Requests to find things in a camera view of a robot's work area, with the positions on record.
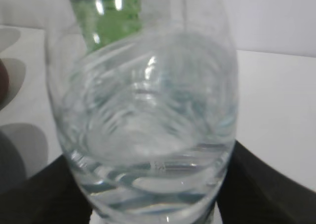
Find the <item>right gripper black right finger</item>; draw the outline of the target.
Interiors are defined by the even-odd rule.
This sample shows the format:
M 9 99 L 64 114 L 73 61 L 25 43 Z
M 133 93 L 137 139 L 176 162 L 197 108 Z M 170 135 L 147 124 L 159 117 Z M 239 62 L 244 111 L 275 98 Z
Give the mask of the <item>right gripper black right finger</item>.
M 217 203 L 225 224 L 314 224 L 316 194 L 235 144 Z

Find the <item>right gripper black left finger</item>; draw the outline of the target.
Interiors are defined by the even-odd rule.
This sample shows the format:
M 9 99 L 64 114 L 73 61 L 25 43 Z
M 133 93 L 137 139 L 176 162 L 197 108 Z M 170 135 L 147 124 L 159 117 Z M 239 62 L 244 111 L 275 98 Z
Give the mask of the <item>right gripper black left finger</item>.
M 0 196 L 2 224 L 87 224 L 91 214 L 64 156 Z

